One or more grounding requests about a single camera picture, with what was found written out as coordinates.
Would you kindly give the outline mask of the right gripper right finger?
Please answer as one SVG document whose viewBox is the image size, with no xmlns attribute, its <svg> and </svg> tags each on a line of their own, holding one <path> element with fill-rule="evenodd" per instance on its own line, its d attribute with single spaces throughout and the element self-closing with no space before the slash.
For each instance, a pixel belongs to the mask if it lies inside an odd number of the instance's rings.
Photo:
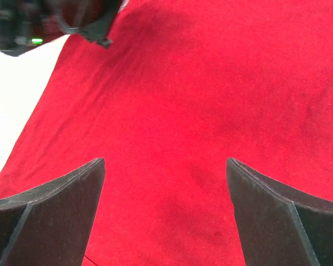
<svg viewBox="0 0 333 266">
<path fill-rule="evenodd" d="M 246 265 L 333 265 L 333 201 L 234 158 L 226 180 Z"/>
</svg>

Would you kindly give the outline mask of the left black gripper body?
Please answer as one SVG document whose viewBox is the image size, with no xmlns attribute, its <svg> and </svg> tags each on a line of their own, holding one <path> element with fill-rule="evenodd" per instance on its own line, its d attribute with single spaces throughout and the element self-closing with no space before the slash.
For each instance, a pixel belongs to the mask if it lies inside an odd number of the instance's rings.
<svg viewBox="0 0 333 266">
<path fill-rule="evenodd" d="M 112 44 L 108 34 L 125 2 L 42 1 L 44 39 L 51 42 L 63 35 L 78 34 L 103 48 Z"/>
</svg>

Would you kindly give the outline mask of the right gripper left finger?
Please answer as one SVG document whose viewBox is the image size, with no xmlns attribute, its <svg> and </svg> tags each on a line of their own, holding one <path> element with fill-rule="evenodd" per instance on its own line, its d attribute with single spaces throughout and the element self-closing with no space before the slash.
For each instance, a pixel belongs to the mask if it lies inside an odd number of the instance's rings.
<svg viewBox="0 0 333 266">
<path fill-rule="evenodd" d="M 0 265 L 82 265 L 104 177 L 96 158 L 0 199 Z"/>
</svg>

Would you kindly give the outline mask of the red t-shirt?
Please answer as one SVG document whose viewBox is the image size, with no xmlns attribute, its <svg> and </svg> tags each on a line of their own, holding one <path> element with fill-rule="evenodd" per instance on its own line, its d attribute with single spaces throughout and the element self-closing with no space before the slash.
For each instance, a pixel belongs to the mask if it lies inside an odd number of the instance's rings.
<svg viewBox="0 0 333 266">
<path fill-rule="evenodd" d="M 230 157 L 333 201 L 333 1 L 130 1 L 73 35 L 0 199 L 105 159 L 85 265 L 243 265 Z"/>
</svg>

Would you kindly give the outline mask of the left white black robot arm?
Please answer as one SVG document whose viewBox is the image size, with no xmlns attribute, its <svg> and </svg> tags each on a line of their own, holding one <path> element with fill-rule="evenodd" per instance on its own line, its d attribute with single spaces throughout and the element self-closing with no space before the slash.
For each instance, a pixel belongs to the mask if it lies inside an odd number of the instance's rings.
<svg viewBox="0 0 333 266">
<path fill-rule="evenodd" d="M 63 35 L 103 48 L 124 0 L 0 0 L 0 52 L 18 57 Z"/>
</svg>

